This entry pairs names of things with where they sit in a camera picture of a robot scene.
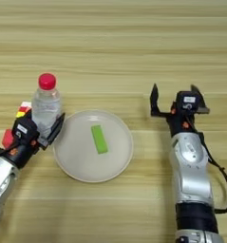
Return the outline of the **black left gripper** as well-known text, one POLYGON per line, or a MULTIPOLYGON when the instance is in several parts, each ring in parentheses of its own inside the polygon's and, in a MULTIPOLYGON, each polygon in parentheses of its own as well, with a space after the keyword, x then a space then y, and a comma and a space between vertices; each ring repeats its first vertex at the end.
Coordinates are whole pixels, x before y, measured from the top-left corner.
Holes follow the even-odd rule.
POLYGON ((19 136, 6 132, 2 139, 3 148, 0 148, 0 159, 4 159, 16 168, 22 169, 33 155, 40 149, 46 150, 57 138, 64 124, 66 114, 63 113, 52 125, 51 132, 46 140, 40 139, 38 133, 19 136))

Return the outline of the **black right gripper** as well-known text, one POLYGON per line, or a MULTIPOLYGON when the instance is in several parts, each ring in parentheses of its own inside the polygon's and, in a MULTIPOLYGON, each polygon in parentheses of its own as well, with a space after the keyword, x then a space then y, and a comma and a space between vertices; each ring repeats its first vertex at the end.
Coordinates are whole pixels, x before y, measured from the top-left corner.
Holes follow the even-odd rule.
POLYGON ((206 106, 204 98, 200 93, 199 89, 195 85, 191 84, 191 90, 199 95, 199 107, 196 110, 182 110, 178 106, 177 102, 172 102, 169 112, 161 112, 158 107, 158 87, 156 84, 154 84, 152 88, 152 92, 150 95, 151 116, 165 118, 172 137, 174 137, 178 133, 197 134, 198 130, 195 127, 195 115, 210 113, 210 109, 206 106))

